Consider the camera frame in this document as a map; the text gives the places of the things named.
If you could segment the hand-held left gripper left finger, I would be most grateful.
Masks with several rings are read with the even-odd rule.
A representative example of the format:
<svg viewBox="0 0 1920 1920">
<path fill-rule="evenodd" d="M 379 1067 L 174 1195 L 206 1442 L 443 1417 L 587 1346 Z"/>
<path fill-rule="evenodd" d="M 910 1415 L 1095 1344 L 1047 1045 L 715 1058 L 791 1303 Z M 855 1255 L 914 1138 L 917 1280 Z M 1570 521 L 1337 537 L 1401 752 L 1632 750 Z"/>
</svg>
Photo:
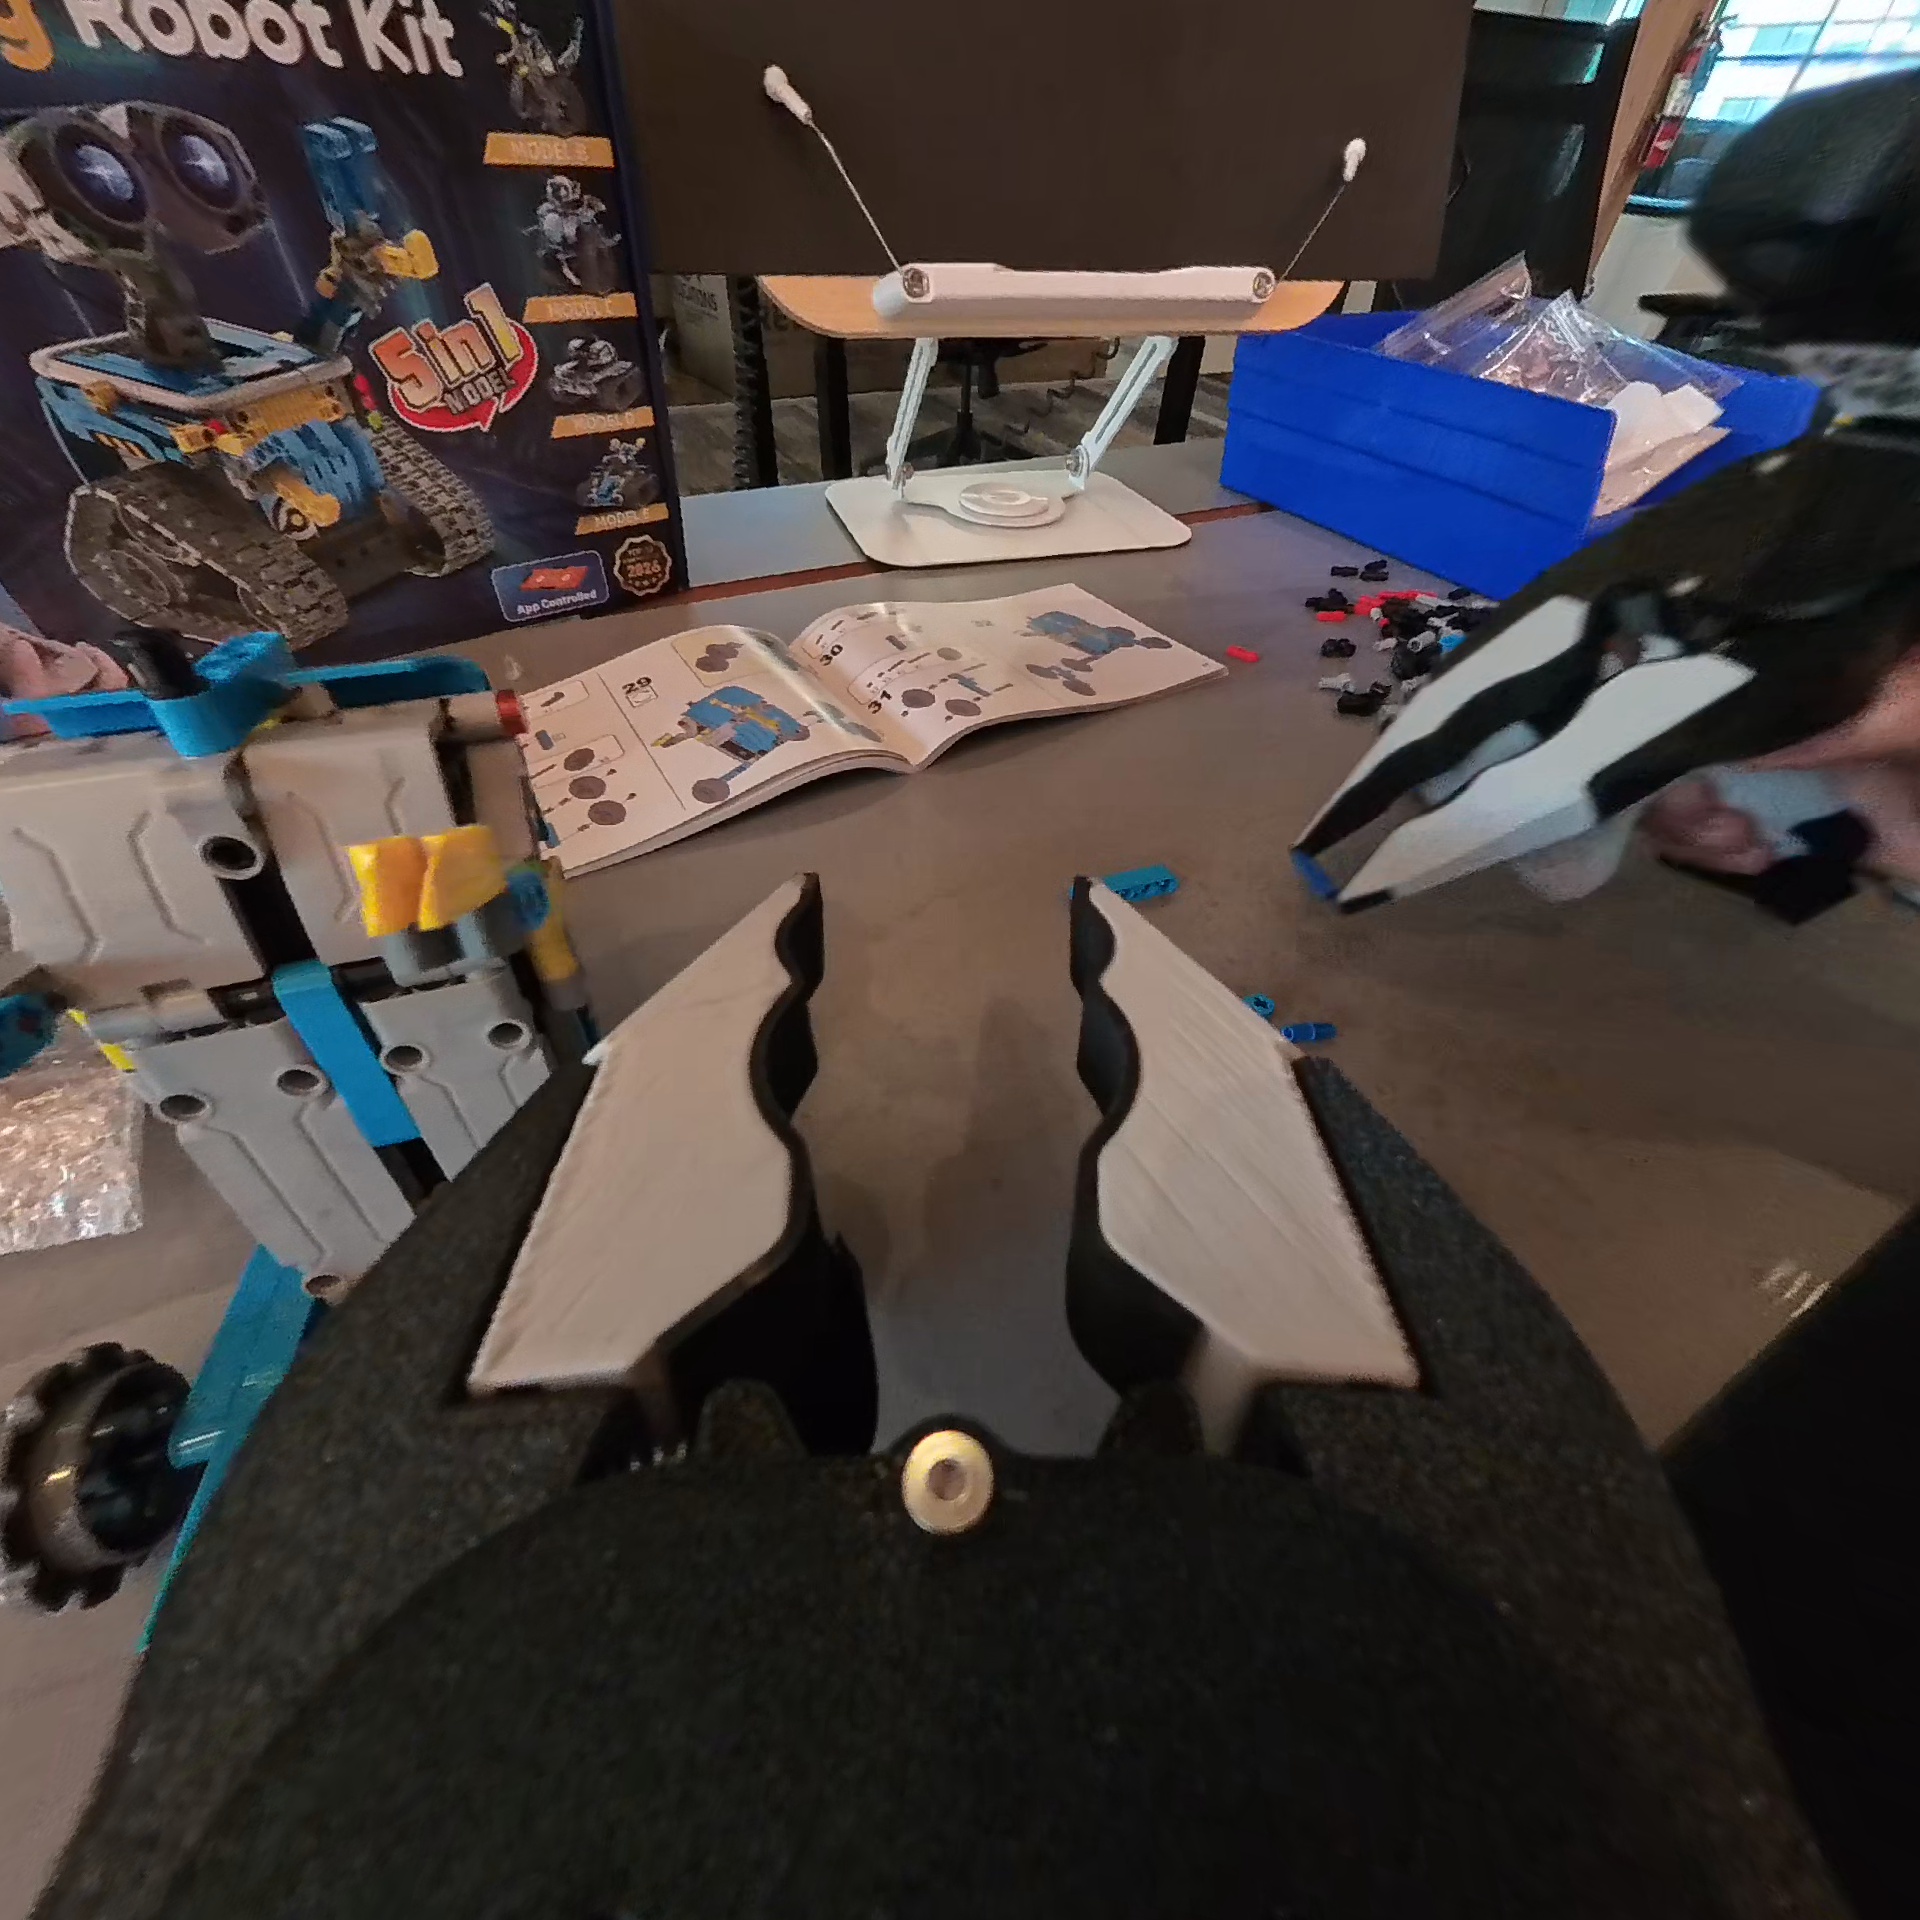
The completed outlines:
<svg viewBox="0 0 1920 1920">
<path fill-rule="evenodd" d="M 759 1383 L 805 1447 L 873 1445 L 866 1291 L 795 1125 L 823 976 L 823 885 L 802 873 L 590 1049 L 471 1397 L 622 1390 L 670 1447 L 720 1385 Z"/>
</svg>

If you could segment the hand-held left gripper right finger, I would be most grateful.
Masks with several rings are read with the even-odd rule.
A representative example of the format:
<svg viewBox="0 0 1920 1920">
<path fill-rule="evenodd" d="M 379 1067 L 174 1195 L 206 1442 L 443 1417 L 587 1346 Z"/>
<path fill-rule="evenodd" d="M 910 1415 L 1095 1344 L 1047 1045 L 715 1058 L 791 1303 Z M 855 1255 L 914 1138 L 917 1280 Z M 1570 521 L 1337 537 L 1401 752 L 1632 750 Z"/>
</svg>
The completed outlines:
<svg viewBox="0 0 1920 1920">
<path fill-rule="evenodd" d="M 1312 1109 L 1303 1054 L 1104 880 L 1070 889 L 1065 1314 L 1122 1401 L 1184 1399 L 1232 1454 L 1282 1385 L 1415 1390 L 1417 1351 Z"/>
</svg>

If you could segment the pile of building pieces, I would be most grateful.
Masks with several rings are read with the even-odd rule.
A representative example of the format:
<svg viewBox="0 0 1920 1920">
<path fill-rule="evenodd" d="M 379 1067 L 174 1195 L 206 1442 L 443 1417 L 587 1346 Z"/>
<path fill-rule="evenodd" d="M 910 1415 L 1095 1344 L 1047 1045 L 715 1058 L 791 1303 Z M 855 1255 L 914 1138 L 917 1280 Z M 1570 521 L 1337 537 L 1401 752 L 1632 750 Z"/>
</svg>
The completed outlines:
<svg viewBox="0 0 1920 1920">
<path fill-rule="evenodd" d="M 1335 713 L 1385 722 L 1451 658 L 1499 603 L 1472 587 L 1394 585 L 1387 560 L 1333 565 L 1303 610 L 1319 629 L 1328 672 L 1317 688 Z"/>
</svg>

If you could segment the person's right hand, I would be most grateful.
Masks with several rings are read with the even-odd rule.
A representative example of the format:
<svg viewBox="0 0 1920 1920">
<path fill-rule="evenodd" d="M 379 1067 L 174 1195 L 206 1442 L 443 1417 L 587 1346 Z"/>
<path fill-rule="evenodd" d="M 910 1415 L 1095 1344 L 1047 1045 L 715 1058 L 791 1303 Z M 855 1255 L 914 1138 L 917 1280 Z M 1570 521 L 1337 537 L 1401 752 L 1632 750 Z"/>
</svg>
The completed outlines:
<svg viewBox="0 0 1920 1920">
<path fill-rule="evenodd" d="M 1847 722 L 1753 761 L 1760 773 L 1813 773 L 1867 830 L 1865 869 L 1918 903 L 1918 649 L 1883 677 Z M 1723 805 L 1714 779 L 1675 784 L 1641 818 L 1648 846 L 1701 873 L 1760 875 L 1769 846 L 1753 821 Z"/>
</svg>

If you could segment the blue plastic bin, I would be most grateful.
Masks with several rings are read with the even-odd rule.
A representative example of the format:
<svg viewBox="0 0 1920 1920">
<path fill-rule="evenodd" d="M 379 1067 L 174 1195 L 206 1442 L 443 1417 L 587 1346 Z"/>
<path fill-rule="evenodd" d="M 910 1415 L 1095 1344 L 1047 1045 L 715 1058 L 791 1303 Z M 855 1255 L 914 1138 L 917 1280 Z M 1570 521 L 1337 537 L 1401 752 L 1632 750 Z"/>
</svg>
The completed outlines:
<svg viewBox="0 0 1920 1920">
<path fill-rule="evenodd" d="M 1410 368 L 1381 338 L 1413 315 L 1317 320 L 1237 350 L 1221 482 L 1392 560 L 1513 592 L 1694 482 L 1787 448 L 1817 418 L 1799 375 L 1728 368 L 1730 437 L 1634 507 L 1591 519 L 1609 416 Z"/>
</svg>

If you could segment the clear plastic bags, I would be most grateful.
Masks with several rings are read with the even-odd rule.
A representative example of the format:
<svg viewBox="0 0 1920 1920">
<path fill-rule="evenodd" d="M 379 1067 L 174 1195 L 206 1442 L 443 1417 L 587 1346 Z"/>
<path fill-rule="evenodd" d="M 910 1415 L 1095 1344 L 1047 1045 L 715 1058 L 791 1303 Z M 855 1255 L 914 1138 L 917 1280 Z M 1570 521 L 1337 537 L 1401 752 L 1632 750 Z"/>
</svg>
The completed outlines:
<svg viewBox="0 0 1920 1920">
<path fill-rule="evenodd" d="M 1387 331 L 1383 357 L 1609 416 L 1591 519 L 1634 507 L 1730 437 L 1733 373 L 1598 320 L 1573 293 L 1536 295 L 1525 256 Z"/>
</svg>

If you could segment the grey and blue toy robot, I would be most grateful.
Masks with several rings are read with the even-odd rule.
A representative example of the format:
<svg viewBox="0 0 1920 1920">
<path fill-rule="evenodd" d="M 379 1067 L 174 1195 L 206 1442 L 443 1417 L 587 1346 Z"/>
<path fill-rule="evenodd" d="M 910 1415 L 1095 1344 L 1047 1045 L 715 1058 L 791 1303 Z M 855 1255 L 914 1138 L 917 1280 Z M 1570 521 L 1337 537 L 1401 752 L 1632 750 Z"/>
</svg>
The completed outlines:
<svg viewBox="0 0 1920 1920">
<path fill-rule="evenodd" d="M 178 1568 L 325 1310 L 592 1042 L 523 731 L 464 656 L 5 631 L 5 1072 L 78 1026 L 256 1243 L 192 1378 L 101 1342 L 7 1406 L 7 1602 Z"/>
</svg>

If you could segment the red fire extinguisher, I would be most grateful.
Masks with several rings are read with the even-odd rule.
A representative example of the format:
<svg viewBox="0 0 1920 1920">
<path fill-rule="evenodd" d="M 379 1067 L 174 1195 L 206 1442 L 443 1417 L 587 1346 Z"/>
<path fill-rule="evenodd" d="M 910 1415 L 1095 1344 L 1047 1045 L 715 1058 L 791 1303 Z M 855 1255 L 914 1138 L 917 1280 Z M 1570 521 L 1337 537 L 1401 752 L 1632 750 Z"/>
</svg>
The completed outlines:
<svg viewBox="0 0 1920 1920">
<path fill-rule="evenodd" d="M 1687 123 L 1696 85 L 1701 78 L 1701 66 L 1712 64 L 1717 39 L 1719 30 L 1712 23 L 1703 21 L 1689 37 L 1680 57 L 1675 59 L 1673 71 L 1669 75 L 1666 94 L 1659 103 L 1659 110 L 1653 117 L 1639 158 L 1639 169 L 1643 174 L 1666 167 L 1669 155 L 1673 153 L 1673 144 L 1678 142 Z"/>
</svg>

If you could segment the open instruction booklet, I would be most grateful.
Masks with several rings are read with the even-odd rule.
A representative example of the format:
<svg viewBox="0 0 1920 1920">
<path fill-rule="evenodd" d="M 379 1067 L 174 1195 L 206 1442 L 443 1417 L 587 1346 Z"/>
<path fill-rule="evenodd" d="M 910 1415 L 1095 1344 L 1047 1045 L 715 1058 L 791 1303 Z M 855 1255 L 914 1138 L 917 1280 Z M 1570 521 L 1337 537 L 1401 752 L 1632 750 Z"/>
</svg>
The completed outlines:
<svg viewBox="0 0 1920 1920">
<path fill-rule="evenodd" d="M 825 777 L 912 775 L 981 729 L 1104 713 L 1225 672 L 1074 585 L 875 601 L 791 640 L 686 631 L 523 693 L 519 747 L 571 878 Z"/>
</svg>

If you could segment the paned window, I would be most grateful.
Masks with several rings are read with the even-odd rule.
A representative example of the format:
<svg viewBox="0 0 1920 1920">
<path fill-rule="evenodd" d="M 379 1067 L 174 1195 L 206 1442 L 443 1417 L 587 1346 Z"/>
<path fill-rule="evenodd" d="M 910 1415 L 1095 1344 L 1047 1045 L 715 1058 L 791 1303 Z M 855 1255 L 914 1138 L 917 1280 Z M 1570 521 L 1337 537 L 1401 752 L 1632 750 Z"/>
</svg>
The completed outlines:
<svg viewBox="0 0 1920 1920">
<path fill-rule="evenodd" d="M 1728 2 L 1691 114 L 1746 126 L 1794 94 L 1915 66 L 1915 2 Z"/>
</svg>

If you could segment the white book stand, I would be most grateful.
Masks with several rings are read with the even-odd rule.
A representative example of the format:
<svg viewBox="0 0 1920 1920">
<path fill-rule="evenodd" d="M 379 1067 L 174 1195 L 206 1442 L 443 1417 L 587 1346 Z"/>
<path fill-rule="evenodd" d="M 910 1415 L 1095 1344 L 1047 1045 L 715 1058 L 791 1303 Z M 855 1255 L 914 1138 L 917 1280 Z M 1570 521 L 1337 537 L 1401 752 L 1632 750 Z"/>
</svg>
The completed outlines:
<svg viewBox="0 0 1920 1920">
<path fill-rule="evenodd" d="M 832 512 L 866 560 L 901 569 L 960 567 L 992 560 L 1086 558 L 1184 544 L 1186 533 L 1175 528 L 1173 517 L 1145 505 L 1141 496 L 1118 480 L 1097 473 L 1099 462 L 1131 414 L 1122 421 L 1111 446 L 1104 448 L 1090 473 L 1081 473 L 1072 464 L 1077 453 L 1093 450 L 1097 423 L 1106 414 L 1141 347 L 1143 341 L 1138 338 L 1136 352 L 1120 373 L 1102 411 L 1083 437 L 1067 448 L 1058 466 L 962 464 L 937 469 L 926 453 L 919 455 L 912 450 L 912 437 L 905 478 L 898 487 L 889 482 L 887 459 L 882 478 L 830 480 L 827 503 Z M 1154 377 L 1170 375 L 1173 359 Z"/>
</svg>

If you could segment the black office chair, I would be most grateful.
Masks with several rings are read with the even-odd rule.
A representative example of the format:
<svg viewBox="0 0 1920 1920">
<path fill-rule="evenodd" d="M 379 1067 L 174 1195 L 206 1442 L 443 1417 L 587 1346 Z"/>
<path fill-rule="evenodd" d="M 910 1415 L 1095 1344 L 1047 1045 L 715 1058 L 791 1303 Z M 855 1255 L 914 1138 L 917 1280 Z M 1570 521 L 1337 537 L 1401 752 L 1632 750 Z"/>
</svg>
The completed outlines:
<svg viewBox="0 0 1920 1920">
<path fill-rule="evenodd" d="M 1634 32 L 1561 16 L 1472 16 L 1435 297 L 1515 256 L 1536 295 L 1586 288 Z"/>
</svg>

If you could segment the crinkled clear plastic bag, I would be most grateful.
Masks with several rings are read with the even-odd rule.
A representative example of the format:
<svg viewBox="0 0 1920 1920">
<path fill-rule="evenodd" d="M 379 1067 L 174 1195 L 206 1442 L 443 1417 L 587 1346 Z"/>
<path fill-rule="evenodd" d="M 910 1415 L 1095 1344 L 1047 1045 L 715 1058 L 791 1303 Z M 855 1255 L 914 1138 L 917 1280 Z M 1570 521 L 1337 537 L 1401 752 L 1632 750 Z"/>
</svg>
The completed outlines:
<svg viewBox="0 0 1920 1920">
<path fill-rule="evenodd" d="M 137 1232 L 144 1111 L 91 1045 L 55 1047 L 2 1083 L 2 1257 Z"/>
</svg>

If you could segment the large black board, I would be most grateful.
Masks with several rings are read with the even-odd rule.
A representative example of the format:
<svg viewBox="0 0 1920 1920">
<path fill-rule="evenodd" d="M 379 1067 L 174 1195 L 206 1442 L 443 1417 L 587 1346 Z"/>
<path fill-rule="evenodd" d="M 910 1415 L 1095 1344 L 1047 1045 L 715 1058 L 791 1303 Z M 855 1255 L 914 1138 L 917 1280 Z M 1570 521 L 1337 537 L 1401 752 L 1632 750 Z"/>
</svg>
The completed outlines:
<svg viewBox="0 0 1920 1920">
<path fill-rule="evenodd" d="M 1426 274 L 1467 2 L 597 5 L 661 272 Z"/>
</svg>

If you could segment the dark blue robot kit box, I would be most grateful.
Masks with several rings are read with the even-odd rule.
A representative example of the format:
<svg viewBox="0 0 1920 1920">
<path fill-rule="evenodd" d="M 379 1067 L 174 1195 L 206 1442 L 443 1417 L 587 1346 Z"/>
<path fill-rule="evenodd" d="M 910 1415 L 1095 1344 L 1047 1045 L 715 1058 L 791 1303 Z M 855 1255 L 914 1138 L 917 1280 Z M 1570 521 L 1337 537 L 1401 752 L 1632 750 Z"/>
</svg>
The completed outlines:
<svg viewBox="0 0 1920 1920">
<path fill-rule="evenodd" d="M 608 5 L 2 5 L 5 626 L 318 661 L 688 581 Z"/>
</svg>

